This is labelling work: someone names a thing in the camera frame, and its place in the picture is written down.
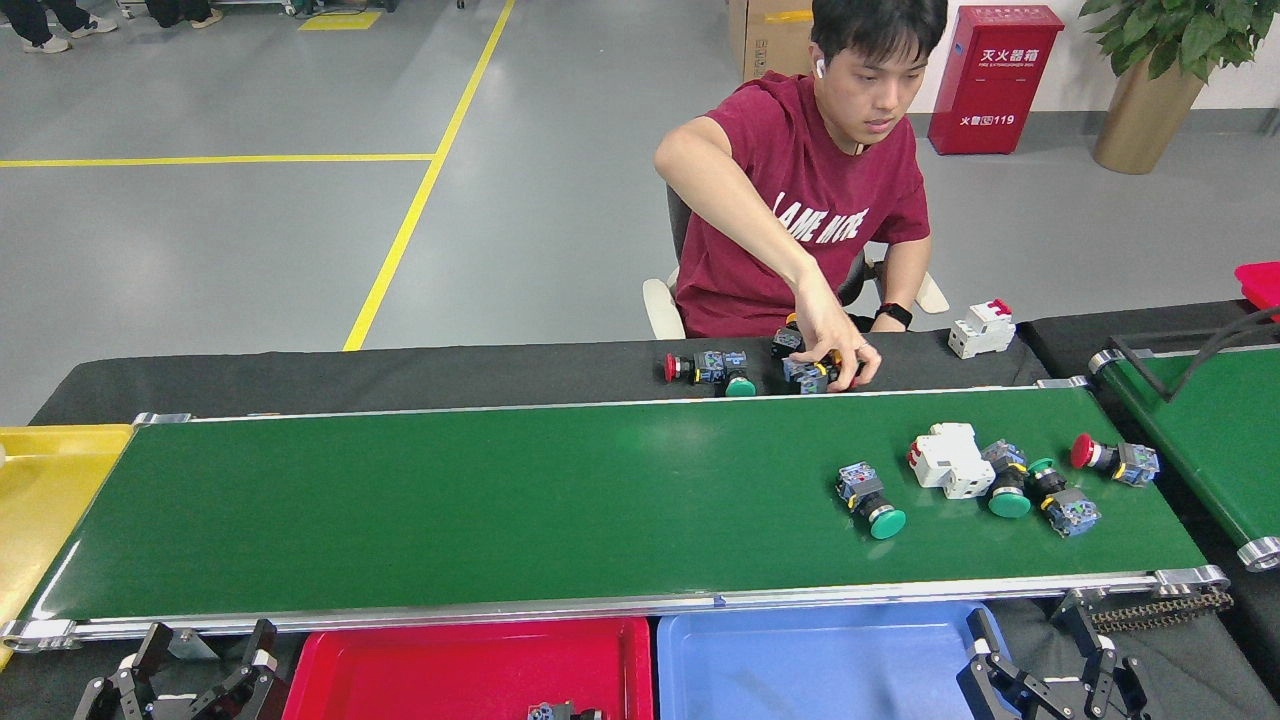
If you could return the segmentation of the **person's right hand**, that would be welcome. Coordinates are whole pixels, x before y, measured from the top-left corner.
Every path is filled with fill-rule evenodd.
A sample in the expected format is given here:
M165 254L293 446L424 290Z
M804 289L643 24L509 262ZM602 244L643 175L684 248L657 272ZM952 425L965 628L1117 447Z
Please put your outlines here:
M837 377L828 380L829 393L842 393L854 386L869 384L881 369L879 351L856 329L844 307L822 281L806 279L794 288L797 328L804 350L794 354L795 363L818 364L838 355Z

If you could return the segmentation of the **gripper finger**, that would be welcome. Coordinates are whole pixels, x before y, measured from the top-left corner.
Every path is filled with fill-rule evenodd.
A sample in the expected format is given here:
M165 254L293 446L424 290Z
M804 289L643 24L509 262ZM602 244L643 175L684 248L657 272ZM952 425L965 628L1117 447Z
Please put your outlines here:
M87 682L73 719L151 719L157 698L151 678L168 657L174 630L163 623L148 629L140 648L111 673Z
M966 618L974 643L957 684L974 719L1055 719L1048 687L1012 662L995 616L975 609Z
M191 719L280 719L289 693L273 655L276 626L259 619L237 670L189 703Z
M1138 659L1123 656L1083 607L1061 607L1052 623L1070 633L1084 659L1078 676L1052 680L1056 719L1149 719L1151 697Z

